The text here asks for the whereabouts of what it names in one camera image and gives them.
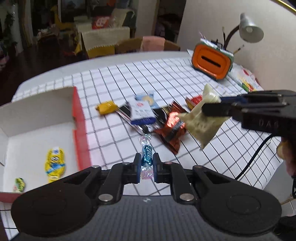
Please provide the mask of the person right hand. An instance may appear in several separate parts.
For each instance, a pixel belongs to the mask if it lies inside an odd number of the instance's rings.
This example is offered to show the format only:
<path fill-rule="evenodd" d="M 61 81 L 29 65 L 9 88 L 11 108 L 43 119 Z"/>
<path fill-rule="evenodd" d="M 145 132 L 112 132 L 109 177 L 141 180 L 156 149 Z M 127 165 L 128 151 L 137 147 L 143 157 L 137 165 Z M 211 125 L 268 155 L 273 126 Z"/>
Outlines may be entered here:
<path fill-rule="evenodd" d="M 276 148 L 277 155 L 285 161 L 287 173 L 295 176 L 295 141 L 289 141 L 286 138 L 281 138 L 281 142 Z"/>

